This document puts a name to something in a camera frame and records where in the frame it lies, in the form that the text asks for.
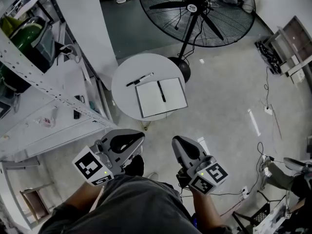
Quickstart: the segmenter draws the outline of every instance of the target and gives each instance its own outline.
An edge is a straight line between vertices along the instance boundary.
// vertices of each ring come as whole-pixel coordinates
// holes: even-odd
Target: table leg
[[[143,128],[143,130],[147,131],[148,127],[150,126],[150,124],[152,123],[151,121],[148,121],[146,123],[146,125],[143,124],[143,121],[139,120],[141,127]]]

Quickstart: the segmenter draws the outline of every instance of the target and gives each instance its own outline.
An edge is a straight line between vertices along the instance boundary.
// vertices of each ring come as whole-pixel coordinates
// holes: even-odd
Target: open notebook
[[[160,80],[159,84],[166,102],[163,101],[157,81],[136,86],[137,98],[143,118],[188,106],[179,78]]]

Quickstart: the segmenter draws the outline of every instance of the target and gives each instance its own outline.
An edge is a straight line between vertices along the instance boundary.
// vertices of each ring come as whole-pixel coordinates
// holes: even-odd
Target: pedestal fan
[[[254,0],[140,0],[148,18],[163,32],[183,42],[178,57],[170,57],[185,82],[191,69],[185,62],[195,46],[220,47],[243,38],[255,19]],[[187,44],[192,51],[185,52]]]

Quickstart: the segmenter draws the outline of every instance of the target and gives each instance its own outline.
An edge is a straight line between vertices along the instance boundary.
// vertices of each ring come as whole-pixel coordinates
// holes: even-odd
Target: round table
[[[146,78],[137,85],[126,87],[143,75],[153,72],[154,75]],[[112,94],[115,104],[126,115],[140,120],[153,121],[165,118],[173,112],[142,118],[140,105],[137,99],[136,86],[150,81],[164,80],[170,78],[180,78],[182,87],[185,90],[185,81],[179,68],[168,58],[156,54],[139,54],[125,60],[115,71],[112,82]]]

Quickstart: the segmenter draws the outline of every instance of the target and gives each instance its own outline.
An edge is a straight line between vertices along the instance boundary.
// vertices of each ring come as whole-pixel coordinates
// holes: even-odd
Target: fan pole
[[[197,22],[198,15],[199,15],[199,13],[193,14],[193,18],[192,18],[189,30],[186,33],[186,36],[185,36],[179,57],[178,58],[177,57],[169,57],[169,60],[173,61],[175,63],[175,65],[177,65],[178,68],[180,69],[180,71],[182,72],[182,75],[184,77],[185,82],[187,82],[191,76],[191,69],[190,69],[189,65],[184,60],[182,60],[182,57],[184,55],[186,46],[189,42],[189,39],[192,35],[193,29],[194,29],[195,24]]]

